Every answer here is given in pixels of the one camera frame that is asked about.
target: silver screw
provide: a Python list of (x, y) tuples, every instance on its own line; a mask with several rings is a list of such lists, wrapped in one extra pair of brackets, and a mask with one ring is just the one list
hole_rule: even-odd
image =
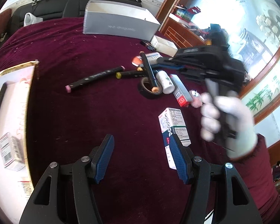
[(90, 160), (89, 156), (84, 156), (81, 158), (82, 162), (87, 162)]
[(55, 168), (57, 165), (58, 165), (58, 163), (56, 163), (55, 161), (51, 162), (50, 163), (50, 168)]
[(232, 165), (230, 162), (226, 162), (226, 163), (225, 163), (225, 167), (227, 167), (227, 168), (232, 168), (233, 165)]
[(199, 157), (199, 156), (195, 156), (195, 157), (194, 157), (194, 161), (196, 161), (196, 162), (201, 162), (201, 161), (202, 161), (202, 158)]

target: roll of tape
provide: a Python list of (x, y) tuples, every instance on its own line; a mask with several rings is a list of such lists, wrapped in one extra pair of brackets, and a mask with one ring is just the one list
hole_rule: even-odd
[(159, 91), (157, 93), (153, 93), (151, 90), (146, 88), (146, 85), (149, 85), (149, 80), (147, 77), (141, 78), (140, 83), (138, 84), (139, 93), (147, 99), (157, 99), (161, 96), (163, 92), (162, 85), (157, 81)]

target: maroon velvet cloth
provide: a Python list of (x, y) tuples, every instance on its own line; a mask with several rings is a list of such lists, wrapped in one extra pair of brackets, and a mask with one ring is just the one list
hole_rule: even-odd
[[(166, 107), (180, 107), (172, 94), (148, 100), (137, 90), (139, 79), (115, 76), (67, 93), (66, 85), (88, 75), (120, 65), (135, 69), (132, 58), (142, 50), (149, 52), (139, 39), (84, 35), (82, 28), (83, 18), (29, 25), (0, 49), (0, 71), (40, 61), (33, 122), (29, 122), (34, 140), (27, 146), (33, 182), (51, 162), (73, 163), (100, 145), (107, 133), (113, 134), (115, 147), (105, 178), (93, 188), (103, 223), (179, 223), (190, 186), (168, 167), (158, 115)], [(205, 91), (202, 85), (183, 82), (189, 90)], [(226, 162), (221, 147), (200, 137), (200, 109), (181, 110), (194, 154), (211, 163)], [(260, 139), (254, 157), (236, 167), (267, 219), (278, 199), (268, 152)], [(214, 186), (209, 210), (213, 202)]]

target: human hand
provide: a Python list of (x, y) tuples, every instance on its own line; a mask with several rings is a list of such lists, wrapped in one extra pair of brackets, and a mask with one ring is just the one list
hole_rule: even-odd
[(227, 123), (231, 122), (230, 117), (235, 118), (231, 129), (237, 132), (236, 139), (227, 139), (227, 156), (232, 160), (238, 160), (253, 152), (257, 145), (257, 135), (254, 132), (254, 118), (247, 106), (239, 98), (217, 96), (212, 104), (209, 93), (203, 93), (201, 108), (201, 137), (206, 141), (213, 141), (215, 133), (220, 131), (221, 125), (217, 120), (220, 116), (218, 108), (230, 115), (227, 115)]

